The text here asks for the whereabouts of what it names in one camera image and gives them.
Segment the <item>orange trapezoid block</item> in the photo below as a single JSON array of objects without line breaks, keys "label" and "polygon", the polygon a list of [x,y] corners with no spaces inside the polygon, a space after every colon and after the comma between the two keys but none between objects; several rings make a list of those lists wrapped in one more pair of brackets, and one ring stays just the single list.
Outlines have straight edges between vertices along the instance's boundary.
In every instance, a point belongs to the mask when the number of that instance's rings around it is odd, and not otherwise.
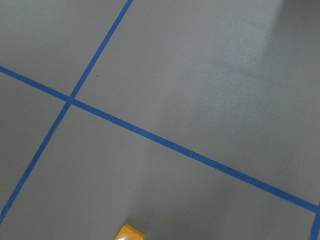
[{"label": "orange trapezoid block", "polygon": [[136,230],[129,224],[125,224],[116,235],[115,240],[144,240],[145,237],[142,232]]}]

